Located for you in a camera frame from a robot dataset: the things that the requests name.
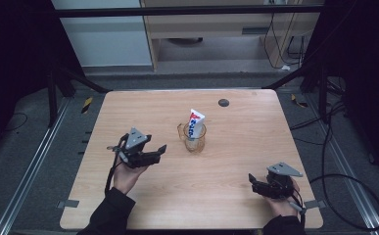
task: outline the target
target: toothpaste tube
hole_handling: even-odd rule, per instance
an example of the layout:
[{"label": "toothpaste tube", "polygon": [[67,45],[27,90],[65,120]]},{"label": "toothpaste tube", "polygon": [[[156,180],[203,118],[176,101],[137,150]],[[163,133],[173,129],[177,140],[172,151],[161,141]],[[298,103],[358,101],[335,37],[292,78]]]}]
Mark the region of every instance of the toothpaste tube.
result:
[{"label": "toothpaste tube", "polygon": [[194,140],[199,138],[202,132],[202,127],[204,125],[205,116],[196,110],[191,110],[191,115],[189,118],[189,128],[188,128],[188,137],[189,140]]}]

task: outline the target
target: black sleeve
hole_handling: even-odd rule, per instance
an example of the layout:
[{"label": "black sleeve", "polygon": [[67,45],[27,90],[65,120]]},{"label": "black sleeve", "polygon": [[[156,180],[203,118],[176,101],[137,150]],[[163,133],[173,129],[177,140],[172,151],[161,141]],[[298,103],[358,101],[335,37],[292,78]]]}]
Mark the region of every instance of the black sleeve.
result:
[{"label": "black sleeve", "polygon": [[277,216],[262,230],[263,235],[306,235],[306,232],[295,216]]},{"label": "black sleeve", "polygon": [[135,202],[121,191],[112,188],[100,206],[92,213],[88,226],[78,235],[125,234],[127,219]]}]

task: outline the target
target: person's arm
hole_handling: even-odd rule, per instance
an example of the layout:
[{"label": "person's arm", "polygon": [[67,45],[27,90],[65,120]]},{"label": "person's arm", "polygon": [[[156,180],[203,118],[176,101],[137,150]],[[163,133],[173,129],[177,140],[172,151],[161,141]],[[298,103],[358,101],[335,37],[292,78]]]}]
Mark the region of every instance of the person's arm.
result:
[{"label": "person's arm", "polygon": [[114,174],[114,187],[100,206],[92,213],[88,226],[78,232],[78,235],[125,234],[127,219],[135,202],[126,194],[137,182],[138,177],[146,167],[129,168],[125,164],[117,166]]},{"label": "person's arm", "polygon": [[[294,187],[299,192],[296,180],[293,178],[292,180]],[[274,218],[263,228],[263,235],[306,235],[305,229],[297,218],[298,212],[290,206],[290,202],[294,202],[292,198],[287,200],[264,198],[269,203]]]},{"label": "person's arm", "polygon": [[104,201],[92,213],[88,226],[78,235],[124,234],[127,219],[135,202],[113,187]]}]

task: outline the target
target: human hand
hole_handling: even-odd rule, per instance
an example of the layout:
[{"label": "human hand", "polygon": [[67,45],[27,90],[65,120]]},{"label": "human hand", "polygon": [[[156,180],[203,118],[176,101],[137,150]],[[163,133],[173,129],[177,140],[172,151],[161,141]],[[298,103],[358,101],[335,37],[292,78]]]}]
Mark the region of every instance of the human hand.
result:
[{"label": "human hand", "polygon": [[118,165],[114,172],[114,187],[126,195],[134,187],[138,177],[147,168],[148,166],[130,168],[126,164]]},{"label": "human hand", "polygon": [[[292,178],[292,181],[293,181],[293,186],[296,189],[296,191],[294,192],[294,196],[297,198],[298,197],[297,192],[300,191],[300,188],[296,180]],[[278,215],[281,215],[281,216],[290,216],[290,215],[297,216],[298,215],[298,211],[290,205],[291,202],[295,203],[292,197],[288,199],[271,199],[264,196],[262,197],[269,203],[269,206],[271,207],[272,215],[274,217]]]}]

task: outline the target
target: floor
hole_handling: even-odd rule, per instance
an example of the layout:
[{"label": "floor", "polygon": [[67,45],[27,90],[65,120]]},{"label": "floor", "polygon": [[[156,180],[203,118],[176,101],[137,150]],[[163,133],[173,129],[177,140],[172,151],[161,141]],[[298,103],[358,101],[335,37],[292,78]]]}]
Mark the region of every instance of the floor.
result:
[{"label": "floor", "polygon": [[[294,53],[299,46],[293,43],[290,52]],[[286,60],[295,61],[288,57],[286,54]],[[196,42],[195,39],[173,39],[162,42],[159,66],[154,71],[129,70],[123,76],[93,74],[89,78],[116,90],[260,88],[290,71],[271,67],[258,37],[204,38],[203,42]],[[316,112],[312,108],[315,105],[311,104],[317,100],[317,91],[302,94],[298,89],[300,81],[299,78],[295,79],[277,91],[290,126],[316,117]],[[34,180],[27,185],[30,190],[26,192],[23,203],[17,208],[18,215],[13,220],[10,219],[13,234],[71,234],[71,231],[60,228],[59,219],[62,210],[56,205],[69,195],[82,154],[86,149],[86,141],[104,100],[104,94],[98,94],[79,83],[74,85],[77,92],[73,99],[59,97],[60,106],[68,103],[66,117],[57,135],[53,137],[53,144],[47,150],[45,158],[39,163],[40,168],[35,173]],[[296,94],[297,101],[308,104],[308,107],[304,108],[292,102],[291,94]],[[87,114],[82,114],[80,110],[83,103],[90,96],[93,97],[93,103]],[[328,97],[329,104],[332,105],[340,100],[341,97],[335,95]],[[17,192],[37,147],[48,131],[46,90],[40,90],[21,99],[16,112],[9,123],[8,131],[3,134],[0,141],[0,218]],[[379,195],[379,165],[369,163],[366,149],[352,122],[346,118],[346,113],[336,114],[332,120],[334,138],[325,151],[327,172],[343,172],[341,166],[344,160],[341,160],[340,156],[344,156],[345,163],[351,166],[353,173]],[[325,137],[325,128],[322,123],[316,122],[306,128],[292,130],[309,178],[320,175],[321,143]],[[345,214],[347,219],[364,226],[360,216],[363,207],[353,203],[360,199],[356,198],[357,194],[350,193],[354,190],[352,183],[343,179],[326,181],[332,205],[340,214]],[[325,198],[320,183],[314,183],[313,191],[316,198],[320,200]],[[368,198],[369,202],[374,202],[370,196]],[[372,204],[372,207],[379,212],[378,206]],[[379,234],[349,226],[330,209],[321,211],[325,224],[318,230],[308,231],[308,234]],[[245,233],[246,231],[230,232],[230,234]],[[207,234],[222,234],[222,231],[209,231]]]}]

